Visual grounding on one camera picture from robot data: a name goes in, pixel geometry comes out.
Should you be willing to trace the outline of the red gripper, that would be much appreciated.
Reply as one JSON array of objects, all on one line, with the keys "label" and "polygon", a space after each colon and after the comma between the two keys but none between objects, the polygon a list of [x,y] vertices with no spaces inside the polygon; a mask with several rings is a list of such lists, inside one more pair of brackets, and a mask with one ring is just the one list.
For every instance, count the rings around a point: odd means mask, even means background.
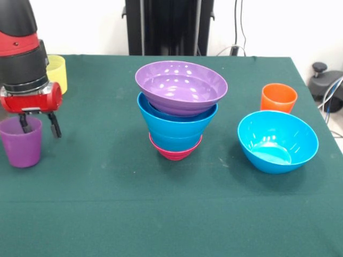
[{"label": "red gripper", "polygon": [[1,105],[5,111],[11,114],[19,114],[19,122],[23,132],[31,133],[32,128],[27,121],[25,112],[48,112],[51,122],[51,131],[55,138],[61,138],[62,133],[54,112],[62,104],[62,90],[57,82],[49,82],[40,90],[27,94],[14,94],[1,87]]}]

